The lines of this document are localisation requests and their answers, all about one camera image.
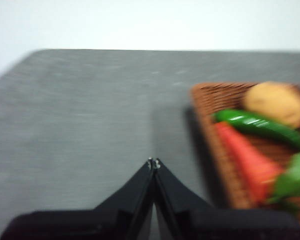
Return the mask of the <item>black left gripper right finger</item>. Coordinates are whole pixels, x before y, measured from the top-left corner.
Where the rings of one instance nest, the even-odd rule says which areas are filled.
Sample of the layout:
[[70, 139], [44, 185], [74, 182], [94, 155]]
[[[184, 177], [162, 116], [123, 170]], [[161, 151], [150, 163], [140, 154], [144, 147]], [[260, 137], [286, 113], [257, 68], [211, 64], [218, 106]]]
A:
[[216, 208], [187, 188], [157, 158], [155, 207], [164, 240], [300, 240], [292, 215], [264, 209]]

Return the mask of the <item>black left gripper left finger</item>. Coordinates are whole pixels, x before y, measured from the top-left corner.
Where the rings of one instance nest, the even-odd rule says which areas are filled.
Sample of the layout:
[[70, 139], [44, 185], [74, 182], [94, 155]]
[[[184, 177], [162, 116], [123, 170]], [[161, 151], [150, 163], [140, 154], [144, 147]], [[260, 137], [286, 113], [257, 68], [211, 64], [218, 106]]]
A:
[[95, 208], [34, 211], [16, 216], [2, 240], [138, 240], [150, 231], [153, 159]]

